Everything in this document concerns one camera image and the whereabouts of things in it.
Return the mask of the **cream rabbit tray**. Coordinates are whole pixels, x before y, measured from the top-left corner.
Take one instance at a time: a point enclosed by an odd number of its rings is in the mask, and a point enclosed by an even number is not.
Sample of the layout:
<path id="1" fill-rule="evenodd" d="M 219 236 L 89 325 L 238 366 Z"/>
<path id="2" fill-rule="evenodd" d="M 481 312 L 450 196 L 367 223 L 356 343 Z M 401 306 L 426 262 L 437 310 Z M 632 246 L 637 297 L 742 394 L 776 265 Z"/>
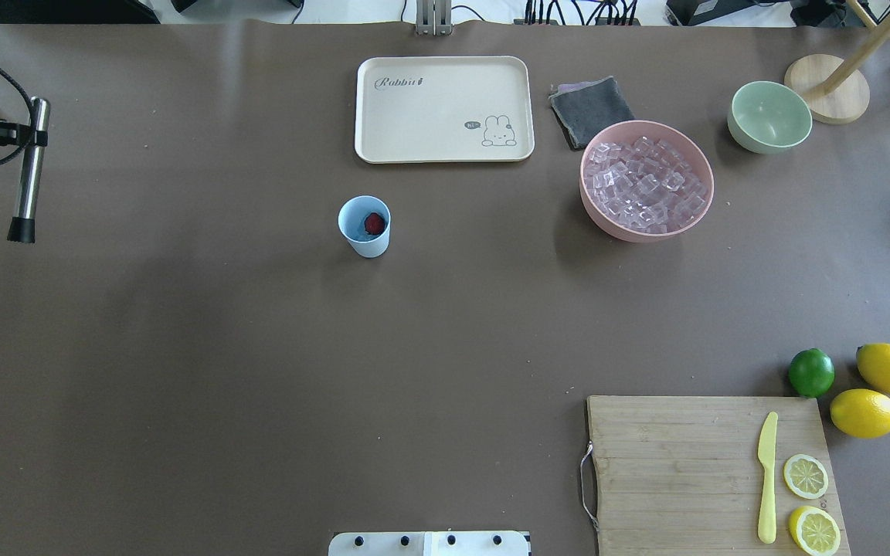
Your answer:
<path id="1" fill-rule="evenodd" d="M 514 56 L 367 59 L 354 147 L 367 163 L 523 161 L 535 148 L 528 68 Z"/>

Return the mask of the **pink bowl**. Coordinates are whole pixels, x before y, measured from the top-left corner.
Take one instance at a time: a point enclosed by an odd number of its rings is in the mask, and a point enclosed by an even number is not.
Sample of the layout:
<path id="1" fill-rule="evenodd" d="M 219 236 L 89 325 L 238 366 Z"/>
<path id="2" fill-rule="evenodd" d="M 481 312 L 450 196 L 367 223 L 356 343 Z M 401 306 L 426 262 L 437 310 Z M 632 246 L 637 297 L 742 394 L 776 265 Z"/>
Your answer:
<path id="1" fill-rule="evenodd" d="M 660 242 L 689 231 L 711 208 L 714 193 L 702 150 L 666 124 L 611 124 L 598 131 L 580 159 L 584 212 L 624 242 Z"/>

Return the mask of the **red strawberry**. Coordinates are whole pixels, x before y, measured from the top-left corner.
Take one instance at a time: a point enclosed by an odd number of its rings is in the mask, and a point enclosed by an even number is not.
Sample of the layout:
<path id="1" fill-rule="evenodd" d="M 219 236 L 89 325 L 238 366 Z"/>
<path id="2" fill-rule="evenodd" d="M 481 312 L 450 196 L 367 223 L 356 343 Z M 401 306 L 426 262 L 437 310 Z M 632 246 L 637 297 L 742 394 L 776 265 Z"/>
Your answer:
<path id="1" fill-rule="evenodd" d="M 363 221 L 364 232 L 368 236 L 380 236 L 386 230 L 386 219 L 380 212 L 370 212 Z"/>

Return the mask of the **wooden cutting board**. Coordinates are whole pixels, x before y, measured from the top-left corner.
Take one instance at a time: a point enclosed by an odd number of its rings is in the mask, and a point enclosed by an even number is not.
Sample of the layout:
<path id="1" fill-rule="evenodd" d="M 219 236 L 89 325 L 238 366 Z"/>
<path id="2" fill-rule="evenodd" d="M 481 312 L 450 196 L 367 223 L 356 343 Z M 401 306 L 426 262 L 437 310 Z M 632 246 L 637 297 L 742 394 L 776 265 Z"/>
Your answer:
<path id="1" fill-rule="evenodd" d="M 808 454 L 831 472 L 815 400 L 746 395 L 591 395 L 600 555 L 798 555 L 789 515 L 806 504 L 787 488 L 787 459 Z M 777 536 L 757 538 L 764 419 L 778 415 Z"/>

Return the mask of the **green lime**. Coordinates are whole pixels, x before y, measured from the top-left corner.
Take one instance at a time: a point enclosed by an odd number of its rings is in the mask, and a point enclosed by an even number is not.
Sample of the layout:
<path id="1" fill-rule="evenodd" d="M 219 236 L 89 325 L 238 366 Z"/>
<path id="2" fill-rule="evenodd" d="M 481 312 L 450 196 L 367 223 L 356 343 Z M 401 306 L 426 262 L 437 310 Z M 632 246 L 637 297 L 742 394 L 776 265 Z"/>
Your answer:
<path id="1" fill-rule="evenodd" d="M 796 394 L 805 398 L 825 395 L 836 380 L 831 357 L 819 348 L 797 353 L 789 363 L 787 377 Z"/>

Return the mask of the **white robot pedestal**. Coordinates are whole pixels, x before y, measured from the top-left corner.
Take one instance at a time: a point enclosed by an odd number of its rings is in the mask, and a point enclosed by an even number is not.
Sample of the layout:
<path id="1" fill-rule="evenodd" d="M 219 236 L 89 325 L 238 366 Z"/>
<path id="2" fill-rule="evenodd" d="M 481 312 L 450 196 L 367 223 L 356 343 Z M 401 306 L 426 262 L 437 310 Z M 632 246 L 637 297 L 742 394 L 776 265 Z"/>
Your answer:
<path id="1" fill-rule="evenodd" d="M 530 534 L 521 531 L 342 532 L 328 555 L 531 555 Z"/>

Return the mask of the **grey folded cloth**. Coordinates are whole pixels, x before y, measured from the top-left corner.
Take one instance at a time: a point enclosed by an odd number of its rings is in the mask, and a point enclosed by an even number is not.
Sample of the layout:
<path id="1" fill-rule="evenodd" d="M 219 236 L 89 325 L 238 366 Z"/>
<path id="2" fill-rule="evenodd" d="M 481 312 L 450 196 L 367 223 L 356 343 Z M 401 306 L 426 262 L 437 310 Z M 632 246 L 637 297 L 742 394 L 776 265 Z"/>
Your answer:
<path id="1" fill-rule="evenodd" d="M 613 75 L 596 81 L 559 84 L 549 95 L 549 104 L 573 151 L 585 148 L 612 124 L 635 119 Z"/>

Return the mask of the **aluminium frame post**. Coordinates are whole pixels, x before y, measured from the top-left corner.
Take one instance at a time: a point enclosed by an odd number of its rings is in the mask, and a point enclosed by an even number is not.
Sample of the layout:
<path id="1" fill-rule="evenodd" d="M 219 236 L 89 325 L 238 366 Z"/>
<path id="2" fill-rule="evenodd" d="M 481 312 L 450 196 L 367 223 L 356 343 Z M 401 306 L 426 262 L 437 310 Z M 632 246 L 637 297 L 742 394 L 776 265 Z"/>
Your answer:
<path id="1" fill-rule="evenodd" d="M 417 0 L 416 34 L 449 36 L 453 32 L 451 0 Z"/>

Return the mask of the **steel muddler black tip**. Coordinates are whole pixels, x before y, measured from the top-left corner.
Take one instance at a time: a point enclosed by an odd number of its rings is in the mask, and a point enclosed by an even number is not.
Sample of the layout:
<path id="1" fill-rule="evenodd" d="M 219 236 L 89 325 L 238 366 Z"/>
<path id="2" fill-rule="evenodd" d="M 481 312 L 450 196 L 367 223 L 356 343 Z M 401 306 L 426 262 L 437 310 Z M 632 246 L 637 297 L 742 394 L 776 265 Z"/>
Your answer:
<path id="1" fill-rule="evenodd" d="M 38 208 L 40 173 L 45 161 L 47 127 L 52 106 L 45 98 L 32 98 L 32 140 L 22 152 L 20 188 L 15 202 L 7 240 L 33 244 L 36 241 L 36 208 Z"/>

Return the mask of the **wooden cup stand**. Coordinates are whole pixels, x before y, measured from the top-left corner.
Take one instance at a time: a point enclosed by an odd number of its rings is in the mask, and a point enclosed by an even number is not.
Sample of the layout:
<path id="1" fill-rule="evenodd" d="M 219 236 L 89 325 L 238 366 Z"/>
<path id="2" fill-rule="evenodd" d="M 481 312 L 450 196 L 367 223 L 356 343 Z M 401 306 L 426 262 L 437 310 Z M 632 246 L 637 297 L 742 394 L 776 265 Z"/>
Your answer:
<path id="1" fill-rule="evenodd" d="M 847 59 L 830 54 L 809 54 L 788 67 L 784 83 L 805 101 L 812 118 L 826 124 L 849 124 L 861 117 L 870 103 L 868 79 L 861 73 L 866 60 L 890 41 L 890 13 L 875 22 L 856 1 L 848 7 L 865 24 L 861 45 Z"/>

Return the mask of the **lemon half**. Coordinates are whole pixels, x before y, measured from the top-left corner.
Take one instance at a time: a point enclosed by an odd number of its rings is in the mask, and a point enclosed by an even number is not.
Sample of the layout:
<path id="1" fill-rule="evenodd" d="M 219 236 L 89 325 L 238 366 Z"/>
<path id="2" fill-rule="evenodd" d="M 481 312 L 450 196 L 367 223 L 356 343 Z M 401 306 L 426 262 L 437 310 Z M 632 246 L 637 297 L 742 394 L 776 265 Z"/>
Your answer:
<path id="1" fill-rule="evenodd" d="M 836 555 L 843 541 L 837 521 L 819 507 L 802 506 L 789 514 L 788 531 L 807 555 Z"/>

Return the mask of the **light blue plastic cup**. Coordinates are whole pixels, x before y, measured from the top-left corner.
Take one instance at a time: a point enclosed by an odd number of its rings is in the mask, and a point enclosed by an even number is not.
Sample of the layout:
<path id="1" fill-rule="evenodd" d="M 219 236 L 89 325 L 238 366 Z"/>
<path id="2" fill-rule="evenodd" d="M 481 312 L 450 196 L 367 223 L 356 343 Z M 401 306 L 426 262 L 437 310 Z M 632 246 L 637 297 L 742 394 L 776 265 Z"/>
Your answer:
<path id="1" fill-rule="evenodd" d="M 344 239 L 364 258 L 379 257 L 388 249 L 391 224 L 388 206 L 371 195 L 349 199 L 337 215 Z"/>

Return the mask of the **light green bowl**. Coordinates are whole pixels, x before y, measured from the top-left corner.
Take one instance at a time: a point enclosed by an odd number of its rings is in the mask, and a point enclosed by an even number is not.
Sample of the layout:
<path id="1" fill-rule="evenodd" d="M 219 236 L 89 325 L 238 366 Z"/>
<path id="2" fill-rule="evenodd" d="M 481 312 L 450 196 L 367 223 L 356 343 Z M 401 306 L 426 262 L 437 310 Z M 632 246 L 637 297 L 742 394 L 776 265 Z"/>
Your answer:
<path id="1" fill-rule="evenodd" d="M 813 118 L 794 90 L 771 81 L 753 81 L 732 95 L 726 118 L 734 141 L 755 154 L 780 154 L 805 141 Z"/>

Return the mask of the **lemon slice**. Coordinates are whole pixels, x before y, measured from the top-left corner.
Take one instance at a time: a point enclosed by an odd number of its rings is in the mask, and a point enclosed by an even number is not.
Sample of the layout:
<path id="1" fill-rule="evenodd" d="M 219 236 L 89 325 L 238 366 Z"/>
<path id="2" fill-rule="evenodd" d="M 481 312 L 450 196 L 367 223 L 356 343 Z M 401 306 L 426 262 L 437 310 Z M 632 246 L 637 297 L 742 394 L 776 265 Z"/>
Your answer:
<path id="1" fill-rule="evenodd" d="M 830 486 L 830 474 L 825 465 L 808 454 L 798 453 L 785 461 L 782 468 L 787 488 L 796 497 L 816 500 L 826 495 Z"/>

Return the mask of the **yellow plastic knife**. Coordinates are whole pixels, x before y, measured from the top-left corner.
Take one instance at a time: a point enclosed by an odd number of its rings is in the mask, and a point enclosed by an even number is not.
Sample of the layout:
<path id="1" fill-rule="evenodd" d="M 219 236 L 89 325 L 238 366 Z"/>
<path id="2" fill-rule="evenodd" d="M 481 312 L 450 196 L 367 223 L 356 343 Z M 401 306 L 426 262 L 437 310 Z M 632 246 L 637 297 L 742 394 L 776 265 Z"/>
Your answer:
<path id="1" fill-rule="evenodd" d="M 757 439 L 757 461 L 762 465 L 762 493 L 757 511 L 757 538 L 763 544 L 776 541 L 776 485 L 774 485 L 774 465 L 776 465 L 776 437 L 780 416 L 769 412 L 764 419 Z"/>

